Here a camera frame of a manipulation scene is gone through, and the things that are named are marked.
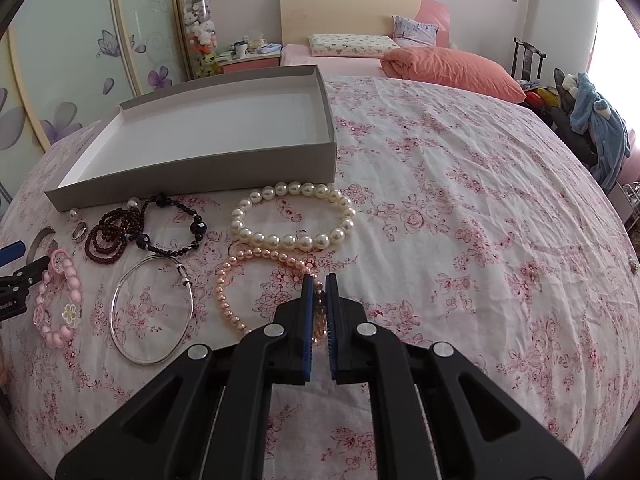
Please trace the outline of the thin silver bangle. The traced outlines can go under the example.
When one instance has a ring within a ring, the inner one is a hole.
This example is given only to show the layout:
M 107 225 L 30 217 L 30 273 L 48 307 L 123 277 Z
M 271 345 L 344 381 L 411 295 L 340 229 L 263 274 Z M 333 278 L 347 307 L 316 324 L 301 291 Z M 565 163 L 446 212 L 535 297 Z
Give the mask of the thin silver bangle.
M 175 257 L 147 256 L 128 266 L 107 306 L 111 341 L 125 361 L 155 366 L 186 340 L 195 313 L 186 266 Z

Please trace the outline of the purple patterned pillow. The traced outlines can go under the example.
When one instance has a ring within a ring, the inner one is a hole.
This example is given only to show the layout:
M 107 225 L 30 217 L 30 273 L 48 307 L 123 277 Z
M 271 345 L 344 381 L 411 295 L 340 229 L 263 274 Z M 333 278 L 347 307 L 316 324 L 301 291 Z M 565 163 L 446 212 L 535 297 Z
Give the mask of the purple patterned pillow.
M 393 35 L 395 44 L 399 47 L 435 47 L 439 27 L 436 24 L 428 24 L 393 15 Z

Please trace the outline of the blue plush garment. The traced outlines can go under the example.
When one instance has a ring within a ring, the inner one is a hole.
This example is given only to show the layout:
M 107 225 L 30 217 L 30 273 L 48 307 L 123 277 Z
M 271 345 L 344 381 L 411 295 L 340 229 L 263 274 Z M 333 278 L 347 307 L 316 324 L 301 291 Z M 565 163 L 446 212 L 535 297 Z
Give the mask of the blue plush garment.
M 589 132 L 597 152 L 597 162 L 590 172 L 602 191 L 608 193 L 630 156 L 628 130 L 620 114 L 597 92 L 586 73 L 577 75 L 576 88 L 570 126 L 578 134 Z

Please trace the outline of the white mug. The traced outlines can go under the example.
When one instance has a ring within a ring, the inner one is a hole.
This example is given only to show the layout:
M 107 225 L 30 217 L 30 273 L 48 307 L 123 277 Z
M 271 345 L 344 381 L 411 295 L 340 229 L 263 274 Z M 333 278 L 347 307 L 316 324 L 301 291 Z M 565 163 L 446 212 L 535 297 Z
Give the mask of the white mug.
M 246 41 L 236 42 L 234 44 L 234 56 L 236 58 L 245 58 L 247 56 L 248 43 Z

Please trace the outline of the floral pink bedspread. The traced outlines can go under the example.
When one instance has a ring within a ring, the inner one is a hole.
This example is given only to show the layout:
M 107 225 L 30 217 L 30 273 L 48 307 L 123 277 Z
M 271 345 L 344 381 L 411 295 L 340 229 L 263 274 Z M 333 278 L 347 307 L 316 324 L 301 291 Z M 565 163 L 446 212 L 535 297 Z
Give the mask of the floral pink bedspread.
M 582 462 L 596 468 L 639 401 L 639 263 L 620 217 L 556 135 L 529 110 L 432 84 L 332 77 L 337 187 L 352 202 L 344 243 L 310 256 L 343 296 L 408 344 L 453 344 Z M 47 472 L 158 371 L 124 360 L 107 306 L 129 246 L 99 266 L 74 241 L 77 223 L 43 189 L 85 136 L 45 154 L 1 226 L 3 243 L 47 247 L 51 229 L 84 295 L 74 338 L 49 348 L 36 317 L 2 325 L 14 431 Z M 300 274 L 273 261 L 219 268 L 246 245 L 232 235 L 238 192 L 183 195 L 152 207 L 146 229 L 171 249 L 207 223 L 184 258 L 195 313 L 186 340 L 225 347 L 296 298 Z

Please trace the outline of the orange folded quilt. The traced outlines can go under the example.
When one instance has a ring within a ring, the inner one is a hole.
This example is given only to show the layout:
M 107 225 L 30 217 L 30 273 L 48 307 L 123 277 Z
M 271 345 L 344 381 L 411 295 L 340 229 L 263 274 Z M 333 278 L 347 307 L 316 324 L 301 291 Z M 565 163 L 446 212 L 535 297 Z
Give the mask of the orange folded quilt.
M 381 58 L 387 77 L 440 84 L 521 104 L 526 94 L 498 63 L 489 58 L 441 47 L 397 48 Z

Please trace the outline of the cream and pink headboard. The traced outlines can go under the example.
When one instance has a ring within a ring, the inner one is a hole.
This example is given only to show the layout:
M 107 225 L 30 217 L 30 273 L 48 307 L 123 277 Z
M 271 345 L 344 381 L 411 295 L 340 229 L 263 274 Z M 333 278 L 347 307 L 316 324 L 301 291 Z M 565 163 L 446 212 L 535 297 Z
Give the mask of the cream and pink headboard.
M 450 45 L 448 6 L 435 0 L 280 0 L 281 37 L 306 44 L 313 34 L 390 36 L 395 15 L 437 25 L 436 44 Z

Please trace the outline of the glass tube of plush toys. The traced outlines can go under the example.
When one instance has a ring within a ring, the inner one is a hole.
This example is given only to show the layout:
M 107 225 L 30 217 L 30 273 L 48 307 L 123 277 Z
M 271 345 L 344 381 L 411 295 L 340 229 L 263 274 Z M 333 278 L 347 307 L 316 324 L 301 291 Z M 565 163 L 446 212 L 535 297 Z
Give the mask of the glass tube of plush toys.
M 216 25 L 210 0 L 180 0 L 186 54 L 193 78 L 203 76 L 216 58 Z

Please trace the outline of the sliding flower wardrobe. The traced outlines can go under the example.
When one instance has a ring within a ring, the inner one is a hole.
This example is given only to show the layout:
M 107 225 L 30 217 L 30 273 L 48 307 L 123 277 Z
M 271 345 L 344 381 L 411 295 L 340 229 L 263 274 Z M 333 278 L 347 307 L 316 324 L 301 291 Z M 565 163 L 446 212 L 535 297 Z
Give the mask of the sliding flower wardrobe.
M 24 0 L 1 38 L 1 206 L 53 144 L 188 78 L 177 0 Z

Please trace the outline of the grey cardboard tray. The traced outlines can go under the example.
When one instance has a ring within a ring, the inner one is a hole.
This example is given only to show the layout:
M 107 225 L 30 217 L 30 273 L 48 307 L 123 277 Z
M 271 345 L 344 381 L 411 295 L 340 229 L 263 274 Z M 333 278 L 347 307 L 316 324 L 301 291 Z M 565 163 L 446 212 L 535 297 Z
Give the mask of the grey cardboard tray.
M 123 102 L 90 126 L 44 192 L 59 211 L 158 192 L 331 182 L 337 144 L 314 65 L 248 70 Z

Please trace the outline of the pink nightstand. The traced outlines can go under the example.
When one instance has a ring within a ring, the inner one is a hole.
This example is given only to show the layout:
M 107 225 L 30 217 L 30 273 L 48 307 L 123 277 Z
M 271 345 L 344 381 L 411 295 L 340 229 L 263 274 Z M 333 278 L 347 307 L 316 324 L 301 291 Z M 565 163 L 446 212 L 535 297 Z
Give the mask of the pink nightstand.
M 244 58 L 229 58 L 219 61 L 221 73 L 233 74 L 246 72 L 247 70 L 262 70 L 263 68 L 278 67 L 280 65 L 281 52 L 268 54 L 248 54 Z

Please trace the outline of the dark wooden chair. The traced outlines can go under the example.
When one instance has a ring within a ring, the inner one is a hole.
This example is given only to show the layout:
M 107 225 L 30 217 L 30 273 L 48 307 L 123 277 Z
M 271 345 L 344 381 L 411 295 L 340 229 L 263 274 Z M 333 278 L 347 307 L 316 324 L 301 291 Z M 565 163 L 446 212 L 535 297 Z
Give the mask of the dark wooden chair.
M 547 55 L 518 37 L 514 37 L 513 42 L 511 77 L 519 84 L 539 82 L 542 75 L 542 66 Z

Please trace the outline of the floral white pillow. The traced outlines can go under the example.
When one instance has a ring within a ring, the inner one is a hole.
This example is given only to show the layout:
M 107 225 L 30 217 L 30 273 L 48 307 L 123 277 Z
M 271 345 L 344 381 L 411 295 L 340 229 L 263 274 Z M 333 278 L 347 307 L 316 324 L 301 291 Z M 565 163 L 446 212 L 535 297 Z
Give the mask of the floral white pillow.
M 382 58 L 398 44 L 385 35 L 313 34 L 308 37 L 311 54 L 318 58 Z

